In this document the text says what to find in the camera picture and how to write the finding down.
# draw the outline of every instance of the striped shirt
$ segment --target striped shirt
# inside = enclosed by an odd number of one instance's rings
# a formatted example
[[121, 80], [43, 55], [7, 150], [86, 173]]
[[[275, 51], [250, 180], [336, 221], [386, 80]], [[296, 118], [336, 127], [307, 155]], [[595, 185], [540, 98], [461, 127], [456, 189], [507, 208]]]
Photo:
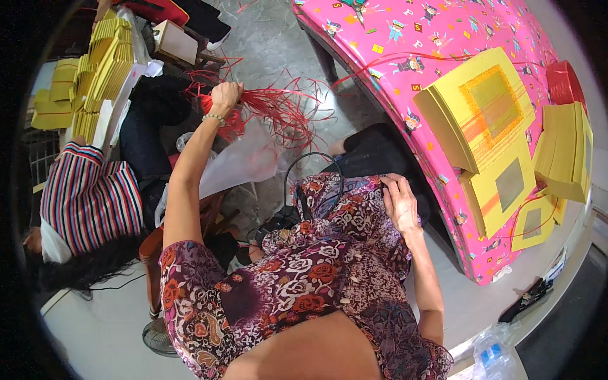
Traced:
[[135, 175], [125, 161], [104, 163], [98, 148], [69, 142], [50, 167], [40, 216], [74, 255], [139, 235], [143, 216]]

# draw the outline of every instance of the sneaker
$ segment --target sneaker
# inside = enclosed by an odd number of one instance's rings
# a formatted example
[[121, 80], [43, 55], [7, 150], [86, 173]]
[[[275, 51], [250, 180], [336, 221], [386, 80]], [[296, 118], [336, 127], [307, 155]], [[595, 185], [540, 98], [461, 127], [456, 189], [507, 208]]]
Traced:
[[210, 52], [212, 52], [212, 51], [214, 51], [215, 49], [217, 49], [217, 48], [218, 48], [220, 45], [222, 45], [222, 42], [224, 42], [224, 41], [226, 40], [226, 38], [228, 38], [228, 36], [229, 36], [229, 35], [230, 35], [230, 32], [228, 32], [228, 33], [227, 33], [227, 34], [224, 36], [224, 38], [222, 38], [222, 39], [221, 39], [221, 40], [219, 40], [218, 42], [214, 42], [214, 43], [208, 42], [208, 43], [207, 43], [207, 50], [208, 50], [208, 51], [210, 51]]

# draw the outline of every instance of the black cable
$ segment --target black cable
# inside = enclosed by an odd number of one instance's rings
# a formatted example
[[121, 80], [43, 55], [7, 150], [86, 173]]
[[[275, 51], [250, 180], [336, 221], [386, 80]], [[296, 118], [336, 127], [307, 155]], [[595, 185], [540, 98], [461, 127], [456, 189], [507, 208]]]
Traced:
[[93, 291], [93, 290], [120, 289], [120, 288], [122, 288], [123, 286], [127, 285], [129, 282], [133, 282], [133, 281], [137, 280], [138, 278], [142, 278], [142, 277], [143, 277], [143, 276], [145, 276], [145, 275], [146, 275], [146, 273], [144, 273], [144, 274], [142, 274], [142, 275], [140, 275], [140, 276], [137, 276], [136, 278], [132, 278], [131, 280], [128, 280], [128, 281], [127, 281], [127, 282], [125, 282], [124, 284], [120, 285], [118, 288], [99, 288], [99, 289], [90, 289], [90, 290], [92, 290], [92, 291]]
[[303, 159], [304, 157], [308, 157], [308, 156], [312, 156], [313, 154], [318, 154], [319, 156], [323, 156], [323, 157], [327, 157], [329, 158], [334, 165], [336, 166], [336, 169], [338, 170], [338, 174], [340, 174], [340, 191], [338, 193], [338, 198], [336, 200], [336, 202], [333, 204], [333, 206], [331, 206], [327, 212], [325, 213], [325, 215], [323, 216], [323, 219], [327, 218], [329, 216], [329, 214], [333, 211], [333, 209], [335, 208], [335, 206], [338, 204], [338, 202], [340, 201], [340, 199], [342, 199], [342, 194], [344, 193], [344, 175], [342, 174], [342, 169], [340, 169], [340, 166], [338, 166], [338, 163], [336, 162], [336, 160], [334, 159], [334, 157], [331, 157], [329, 154], [326, 153], [321, 153], [321, 152], [310, 152], [310, 153], [306, 153], [301, 155], [300, 157], [298, 157], [294, 162], [291, 163], [291, 165], [289, 166], [289, 168], [287, 168], [287, 172], [285, 172], [285, 183], [283, 184], [283, 217], [285, 218], [285, 206], [287, 206], [287, 179], [289, 176], [289, 171], [291, 171], [291, 168], [294, 167], [295, 163], [298, 162], [299, 160]]

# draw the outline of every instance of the black hair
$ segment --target black hair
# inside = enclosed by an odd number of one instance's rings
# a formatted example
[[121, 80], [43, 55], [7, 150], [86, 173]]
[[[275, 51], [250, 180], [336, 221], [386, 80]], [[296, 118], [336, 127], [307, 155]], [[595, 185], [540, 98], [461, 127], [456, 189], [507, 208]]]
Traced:
[[143, 236], [125, 235], [67, 262], [43, 263], [38, 270], [41, 290], [72, 289], [91, 298], [91, 286], [122, 275], [138, 257]]

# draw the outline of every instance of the dark jeans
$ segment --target dark jeans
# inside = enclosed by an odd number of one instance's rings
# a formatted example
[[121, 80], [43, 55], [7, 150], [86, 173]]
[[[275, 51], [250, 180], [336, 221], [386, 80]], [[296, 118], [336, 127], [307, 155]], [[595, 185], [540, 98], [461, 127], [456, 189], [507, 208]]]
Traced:
[[120, 128], [120, 154], [133, 172], [140, 187], [143, 223], [154, 230], [154, 211], [171, 174], [171, 163], [161, 144], [162, 125], [184, 121], [192, 109], [180, 93], [189, 80], [161, 75], [142, 78], [131, 93], [131, 106]]
[[201, 0], [174, 0], [190, 16], [186, 26], [207, 37], [209, 42], [221, 41], [230, 32], [230, 26], [218, 20], [219, 10]]
[[[424, 227], [431, 213], [426, 179], [421, 177], [415, 159], [406, 153], [409, 147], [394, 126], [385, 123], [369, 126], [346, 138], [344, 150], [346, 153], [336, 160], [345, 178], [387, 173], [407, 178], [418, 201], [418, 214]], [[331, 164], [323, 171], [337, 172], [336, 165]]]

